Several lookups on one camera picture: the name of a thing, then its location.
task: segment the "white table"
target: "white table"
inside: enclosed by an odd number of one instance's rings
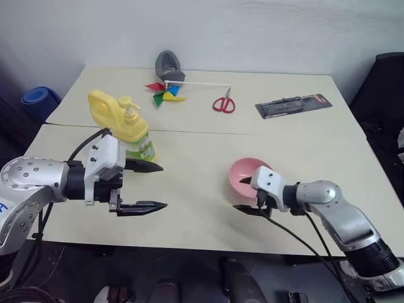
[[[87,95],[99,89],[114,96],[130,95],[142,108],[141,115],[152,130],[199,133],[263,134],[271,139],[282,130],[294,138],[308,136],[357,136],[364,133],[357,124],[332,77],[301,74],[224,73],[186,71],[187,81],[233,84],[231,96],[236,102],[233,114],[212,109],[212,103],[225,95],[227,87],[184,85],[179,95],[184,102],[164,102],[157,108],[153,92],[145,85],[155,82],[154,69],[85,67],[48,123],[67,126],[96,126]],[[255,104],[322,93],[331,108],[264,120]]]
[[[44,125],[27,155],[65,160],[95,131],[95,128]],[[229,168],[240,158],[256,157],[293,182],[328,179],[339,184],[345,198],[364,211],[393,252],[404,256],[404,242],[397,234],[397,230],[404,228],[403,209],[362,137],[336,133],[318,138],[308,132],[292,136],[290,130],[284,128],[271,136],[151,131],[151,138],[158,162],[165,170],[152,174],[126,172],[122,197],[127,203],[152,199],[167,203],[168,207],[144,217],[118,218],[108,212],[106,204],[96,203],[91,207],[82,201],[68,201],[54,207],[44,239],[311,254],[263,218],[245,215],[232,208],[232,205],[248,201],[230,188]],[[87,149],[84,149],[77,159],[85,161],[86,153]],[[304,217],[274,211],[273,218],[324,254],[319,239]],[[325,231],[323,234],[331,253],[342,256]]]

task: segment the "black cable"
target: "black cable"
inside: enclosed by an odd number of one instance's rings
[[[327,269],[330,271],[330,273],[336,278],[336,280],[340,282],[340,279],[338,278],[338,275],[336,273],[334,273],[334,271],[331,269],[331,267],[327,264],[326,260],[321,257],[315,250],[314,248],[312,248],[306,241],[304,241],[302,238],[300,238],[298,235],[296,235],[295,233],[293,233],[291,230],[287,229],[286,227],[284,227],[282,224],[279,224],[278,222],[274,221],[271,219],[271,217],[269,217],[262,209],[262,206],[258,205],[258,209],[261,212],[261,215],[267,219],[269,222],[271,222],[273,225],[279,227],[280,229],[282,229],[283,231],[287,232],[288,234],[290,234],[293,238],[295,238],[296,240],[298,240],[300,243],[302,243],[303,245],[305,245],[323,264],[325,267],[327,267]],[[355,298],[351,298],[351,296],[348,295],[348,298],[353,302],[353,303],[358,303],[358,301]]]
[[[108,132],[109,132],[108,128],[103,128],[103,129],[100,129],[99,131],[97,131],[95,134],[88,137],[79,146],[77,146],[77,148],[74,150],[74,152],[69,157],[69,161],[74,160],[74,158],[77,156],[77,154],[80,152],[80,150],[82,150],[84,146],[89,144],[89,142],[93,141],[96,137],[98,137],[98,136],[100,136],[102,134],[108,133]]]
[[[100,135],[107,134],[109,132],[110,132],[110,130],[108,128],[103,128],[103,129],[100,129],[99,131],[97,131],[95,134],[88,137],[79,146],[77,146],[77,148],[73,151],[73,153],[69,157],[69,161],[74,160],[74,158],[77,156],[77,154],[84,148],[84,146],[89,144],[89,142],[93,141],[95,138],[99,137]],[[49,219],[49,216],[51,215],[52,207],[53,207],[53,203],[49,203],[44,217],[43,217],[43,211],[41,210],[39,212],[38,233],[35,238],[35,243],[33,244],[31,251],[28,254],[28,257],[25,260],[25,263],[23,265],[23,268],[20,271],[20,274],[18,275],[18,278],[16,279],[14,288],[22,286],[25,282],[27,282],[28,279],[32,276],[33,272],[38,267],[38,264],[41,259],[41,252],[42,252],[42,246],[41,246],[42,237],[44,235],[44,229],[45,229],[46,223]],[[37,252],[37,257],[35,258],[33,265],[30,267],[30,269],[27,272],[28,266],[31,264],[35,252]]]
[[[355,298],[355,296],[351,293],[351,291],[349,291],[349,289],[347,289],[347,286],[345,285],[344,281],[342,280],[342,277],[341,277],[340,271],[338,270],[338,267],[337,267],[337,264],[336,264],[336,262],[335,262],[335,259],[334,259],[334,257],[331,255],[331,252],[330,252],[330,250],[328,249],[328,246],[327,246],[327,244],[326,244],[326,241],[324,240],[324,238],[323,238],[323,236],[321,235],[319,229],[317,228],[316,223],[314,222],[314,220],[311,218],[311,216],[310,216],[308,213],[304,213],[304,215],[307,217],[307,219],[309,219],[311,225],[313,226],[313,228],[314,228],[314,230],[316,231],[318,237],[320,238],[320,241],[321,241],[321,243],[323,244],[324,249],[326,250],[327,255],[328,255],[328,257],[329,257],[329,259],[330,259],[330,261],[331,261],[331,264],[333,265],[333,268],[334,268],[334,270],[335,270],[335,273],[336,273],[336,275],[337,275],[337,277],[338,277],[337,280],[340,282],[340,284],[341,284],[341,286],[342,286],[342,289],[343,289],[343,291],[345,292],[345,295],[347,295],[347,297],[348,297],[351,301],[353,301],[353,302],[358,302],[358,300],[357,300],[357,299]]]

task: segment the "plastic bottle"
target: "plastic bottle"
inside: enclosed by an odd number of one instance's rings
[[[88,94],[88,101],[94,121],[100,127],[112,130],[112,134],[125,146],[127,158],[155,160],[148,125],[137,112],[140,107],[132,103],[130,96],[116,100],[107,93],[93,90]]]

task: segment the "rolled mat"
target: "rolled mat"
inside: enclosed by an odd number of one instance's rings
[[[24,93],[21,98],[29,113],[38,122],[44,123],[49,115],[61,103],[61,98],[48,87],[36,87]]]

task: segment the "red scissors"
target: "red scissors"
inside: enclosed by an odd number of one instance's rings
[[[213,109],[217,112],[224,112],[225,114],[231,114],[235,110],[235,103],[233,99],[230,98],[230,89],[227,90],[226,96],[217,99],[213,103]]]

